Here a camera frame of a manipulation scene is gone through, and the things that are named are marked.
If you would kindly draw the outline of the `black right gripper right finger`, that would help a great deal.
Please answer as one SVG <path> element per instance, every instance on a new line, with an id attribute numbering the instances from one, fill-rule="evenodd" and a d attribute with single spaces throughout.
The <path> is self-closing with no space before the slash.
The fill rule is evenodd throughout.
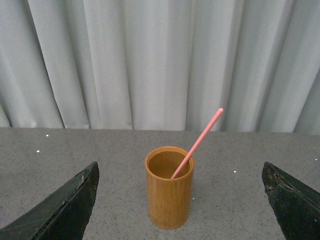
<path id="1" fill-rule="evenodd" d="M 320 193 L 270 162 L 261 173 L 264 190 L 287 240 L 320 238 Z"/>

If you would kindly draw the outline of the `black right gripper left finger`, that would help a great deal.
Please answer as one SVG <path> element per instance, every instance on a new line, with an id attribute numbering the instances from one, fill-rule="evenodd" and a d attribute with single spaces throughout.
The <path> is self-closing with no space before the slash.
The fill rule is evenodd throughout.
<path id="1" fill-rule="evenodd" d="M 0 230 L 2 240 L 81 240 L 99 184 L 92 162 L 30 211 Z"/>

